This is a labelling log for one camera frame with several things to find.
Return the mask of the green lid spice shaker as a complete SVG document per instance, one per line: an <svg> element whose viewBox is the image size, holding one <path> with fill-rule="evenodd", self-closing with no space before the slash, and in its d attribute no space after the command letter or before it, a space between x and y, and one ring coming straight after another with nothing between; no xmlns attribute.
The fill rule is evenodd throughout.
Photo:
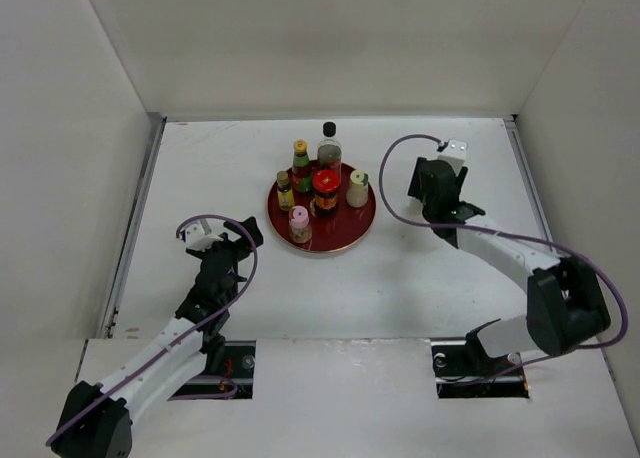
<svg viewBox="0 0 640 458"><path fill-rule="evenodd" d="M369 198L369 176L363 170L353 170L349 176L346 200L352 208L364 207Z"/></svg>

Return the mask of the red lid sauce jar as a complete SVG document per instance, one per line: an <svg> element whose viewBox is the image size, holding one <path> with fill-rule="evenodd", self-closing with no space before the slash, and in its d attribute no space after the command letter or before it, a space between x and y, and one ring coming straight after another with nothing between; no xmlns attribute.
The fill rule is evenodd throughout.
<svg viewBox="0 0 640 458"><path fill-rule="evenodd" d="M340 176L333 170L321 169L312 180L314 211L317 217L334 214L339 203Z"/></svg>

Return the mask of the tall dark vinegar bottle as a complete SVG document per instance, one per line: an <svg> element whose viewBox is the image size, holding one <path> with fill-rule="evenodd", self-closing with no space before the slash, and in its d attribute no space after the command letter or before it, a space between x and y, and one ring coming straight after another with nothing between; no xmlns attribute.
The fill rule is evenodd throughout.
<svg viewBox="0 0 640 458"><path fill-rule="evenodd" d="M342 148L336 139L337 127L327 121L322 128L323 139L317 148L317 164L320 169L331 170L341 176Z"/></svg>

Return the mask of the pink lid spice shaker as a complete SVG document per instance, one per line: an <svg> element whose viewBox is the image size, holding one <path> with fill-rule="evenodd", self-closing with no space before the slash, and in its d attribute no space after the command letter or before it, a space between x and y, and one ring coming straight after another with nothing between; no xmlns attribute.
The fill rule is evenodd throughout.
<svg viewBox="0 0 640 458"><path fill-rule="evenodd" d="M288 213L289 236L295 244L305 244L312 238L309 212L302 205L293 206Z"/></svg>

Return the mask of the yellow label small bottle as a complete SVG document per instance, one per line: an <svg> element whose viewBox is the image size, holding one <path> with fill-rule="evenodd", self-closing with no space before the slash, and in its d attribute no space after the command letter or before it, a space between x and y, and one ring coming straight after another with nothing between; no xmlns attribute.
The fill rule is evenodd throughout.
<svg viewBox="0 0 640 458"><path fill-rule="evenodd" d="M285 170L281 170L276 175L277 199L279 208L288 212L295 206L293 188L289 175Z"/></svg>

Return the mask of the green label chili sauce bottle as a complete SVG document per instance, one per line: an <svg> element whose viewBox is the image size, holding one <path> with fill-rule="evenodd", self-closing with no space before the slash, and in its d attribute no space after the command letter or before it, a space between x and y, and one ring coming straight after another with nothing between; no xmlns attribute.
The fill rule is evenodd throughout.
<svg viewBox="0 0 640 458"><path fill-rule="evenodd" d="M308 155L307 142L305 140L296 140L293 144L293 149L293 186L299 193L308 193L312 190L312 166Z"/></svg>

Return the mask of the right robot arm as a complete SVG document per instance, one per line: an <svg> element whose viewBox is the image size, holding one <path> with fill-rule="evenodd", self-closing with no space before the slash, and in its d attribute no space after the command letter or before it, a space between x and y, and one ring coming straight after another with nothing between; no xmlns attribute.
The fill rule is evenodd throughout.
<svg viewBox="0 0 640 458"><path fill-rule="evenodd" d="M559 356L608 329L611 318L595 271L579 258L535 249L524 236L508 238L496 230L484 210L460 199L466 172L442 159L419 157L408 195L420 201L438 237L483 260L526 295L524 314L466 334L466 366L483 374L510 353Z"/></svg>

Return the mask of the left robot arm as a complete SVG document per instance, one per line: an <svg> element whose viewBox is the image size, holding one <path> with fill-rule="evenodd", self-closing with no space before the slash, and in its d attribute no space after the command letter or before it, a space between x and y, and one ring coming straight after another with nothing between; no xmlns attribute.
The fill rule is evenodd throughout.
<svg viewBox="0 0 640 458"><path fill-rule="evenodd" d="M59 457L127 457L135 428L197 375L214 376L224 365L220 331L230 308L252 279L239 273L256 261L264 242L255 217L221 220L212 214L183 221L175 232L200 269L185 299L161 332L128 363L95 382L80 381L67 395L58 426L46 445Z"/></svg>

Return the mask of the red round tray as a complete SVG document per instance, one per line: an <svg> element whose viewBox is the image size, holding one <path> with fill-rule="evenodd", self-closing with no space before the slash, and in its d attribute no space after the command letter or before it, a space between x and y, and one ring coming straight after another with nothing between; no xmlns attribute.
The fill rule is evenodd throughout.
<svg viewBox="0 0 640 458"><path fill-rule="evenodd" d="M317 171L321 170L314 160L312 166L312 180ZM314 192L299 193L293 186L292 168L285 170L293 188L295 206L302 205L309 212L312 227L312 238L305 244L295 244L289 236L288 212L282 211L278 205L276 181L271 186L267 198L267 216L275 233L286 243L312 253L330 253L342 251L362 239L370 230L376 214L375 193L369 184L369 198L362 208L352 208L346 200L349 176L354 169L343 163L341 165L341 185L339 189L339 203L336 212L330 216L317 217L314 211Z"/></svg>

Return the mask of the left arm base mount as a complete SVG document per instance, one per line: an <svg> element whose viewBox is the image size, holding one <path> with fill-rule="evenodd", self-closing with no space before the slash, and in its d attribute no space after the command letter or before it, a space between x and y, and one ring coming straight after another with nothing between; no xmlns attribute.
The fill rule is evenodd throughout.
<svg viewBox="0 0 640 458"><path fill-rule="evenodd" d="M220 336L204 371L179 388L171 400L252 399L256 351L255 341L226 341Z"/></svg>

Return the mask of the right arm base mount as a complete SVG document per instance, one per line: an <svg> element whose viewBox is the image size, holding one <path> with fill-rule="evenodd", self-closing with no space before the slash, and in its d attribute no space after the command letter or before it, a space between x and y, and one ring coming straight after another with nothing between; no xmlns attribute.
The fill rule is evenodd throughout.
<svg viewBox="0 0 640 458"><path fill-rule="evenodd" d="M529 398L520 353L490 357L477 331L430 342L436 394L440 399Z"/></svg>

